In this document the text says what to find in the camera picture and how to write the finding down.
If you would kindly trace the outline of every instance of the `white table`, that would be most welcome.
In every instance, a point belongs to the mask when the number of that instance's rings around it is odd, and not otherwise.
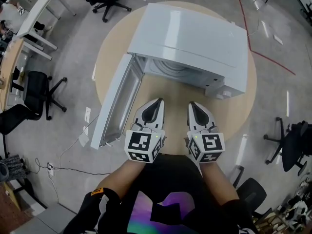
[[[32,29],[36,23],[36,21],[38,20],[39,16],[41,15],[41,13],[43,12],[43,10],[46,8],[53,16],[55,16],[57,19],[59,19],[60,17],[48,6],[49,2],[51,0],[38,0],[34,7],[31,9],[31,11],[28,14],[28,17],[25,19],[24,23],[22,24],[22,26],[20,27],[16,37],[18,38],[22,38],[25,35],[31,35],[34,38],[42,41],[43,43],[45,43],[46,45],[50,46],[51,48],[57,50],[58,48],[50,43],[49,41],[47,41],[46,39],[44,39],[43,37],[39,36],[38,34],[36,34]],[[73,16],[76,15],[75,12],[72,11],[72,9],[69,7],[69,5],[64,1],[64,0],[59,0],[61,2],[61,4],[64,5],[64,7],[73,14]],[[43,57],[51,60],[52,57],[47,55],[46,53],[43,52],[43,47],[33,43],[33,44],[29,44],[27,42],[24,42],[24,46],[26,46],[27,48],[31,49],[32,51],[38,53],[39,55],[42,55]]]

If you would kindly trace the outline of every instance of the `black t-shirt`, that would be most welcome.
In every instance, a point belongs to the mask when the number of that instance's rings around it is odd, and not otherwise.
[[[158,155],[122,201],[110,189],[88,193],[64,234],[246,233],[257,230],[241,200],[220,206],[186,156]]]

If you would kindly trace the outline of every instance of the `person's arm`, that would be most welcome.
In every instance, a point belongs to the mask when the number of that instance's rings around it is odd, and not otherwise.
[[[203,179],[220,205],[239,199],[234,186],[225,177],[216,162],[200,164]]]
[[[16,1],[16,0],[8,0],[8,1],[6,1],[6,3],[10,3],[10,4],[14,5],[17,8],[20,7],[20,3],[18,1]]]
[[[102,187],[111,189],[122,200],[145,165],[146,163],[143,162],[127,160],[116,171],[103,179],[97,189]]]

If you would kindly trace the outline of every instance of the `red floor marking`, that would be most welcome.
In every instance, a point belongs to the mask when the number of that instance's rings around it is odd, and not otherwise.
[[[250,40],[249,40],[249,33],[248,33],[248,28],[247,28],[247,23],[246,23],[246,19],[245,19],[245,12],[244,12],[244,9],[243,9],[243,5],[242,5],[242,2],[240,0],[239,1],[239,4],[240,4],[240,8],[242,10],[242,13],[243,13],[243,19],[244,19],[244,23],[245,23],[245,29],[247,31],[247,39],[248,39],[248,46],[249,46],[249,49],[251,50],[251,45],[250,45]]]
[[[260,55],[261,57],[263,57],[263,58],[265,58],[265,59],[267,59],[267,60],[269,60],[269,61],[271,61],[271,62],[273,62],[273,63],[275,63],[275,64],[277,64],[278,66],[284,68],[285,70],[287,70],[288,72],[292,73],[293,75],[296,75],[293,71],[289,70],[288,68],[286,68],[286,67],[283,66],[282,64],[279,64],[277,61],[272,60],[271,58],[266,57],[266,56],[264,56],[263,54],[260,54],[259,52],[256,52],[256,51],[252,50],[251,44],[250,44],[250,39],[249,39],[249,37],[248,37],[249,33],[248,33],[248,27],[247,27],[247,23],[246,23],[244,8],[243,8],[243,5],[242,5],[241,0],[238,0],[238,1],[239,1],[239,4],[240,4],[240,8],[241,8],[241,10],[242,10],[242,13],[243,13],[243,19],[244,19],[244,23],[245,23],[245,29],[246,29],[246,31],[247,31],[248,46],[249,46],[250,51],[251,51],[251,52],[254,52],[254,53],[257,54],[257,55]]]
[[[278,66],[281,66],[282,68],[284,68],[284,69],[286,69],[287,71],[291,72],[293,75],[296,75],[293,71],[289,70],[289,69],[286,68],[285,66],[279,64],[278,62],[272,60],[271,58],[268,58],[268,57],[264,56],[263,54],[260,54],[260,53],[254,51],[254,50],[251,50],[251,52],[254,52],[254,53],[257,54],[257,55],[260,55],[261,57],[263,57],[263,58],[265,58],[265,59],[267,59],[267,60],[270,60],[271,62],[274,62],[274,63],[277,64]]]

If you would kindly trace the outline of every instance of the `washing machine door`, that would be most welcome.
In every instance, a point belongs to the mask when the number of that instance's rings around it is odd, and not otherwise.
[[[135,57],[123,55],[98,116],[91,147],[98,149],[121,136],[142,77]]]

